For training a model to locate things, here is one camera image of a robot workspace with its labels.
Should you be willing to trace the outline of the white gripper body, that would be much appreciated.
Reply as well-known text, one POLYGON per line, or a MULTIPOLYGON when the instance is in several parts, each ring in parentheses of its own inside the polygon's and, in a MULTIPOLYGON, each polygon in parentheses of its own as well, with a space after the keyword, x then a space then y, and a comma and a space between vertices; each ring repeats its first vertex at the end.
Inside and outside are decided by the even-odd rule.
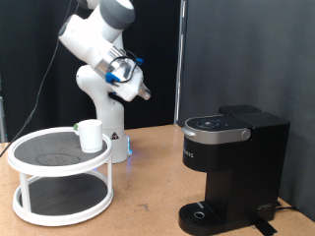
POLYGON ((105 80, 113 91, 126 101, 131 101, 139 92, 143 73, 140 62, 130 58, 115 59, 108 67, 105 80))

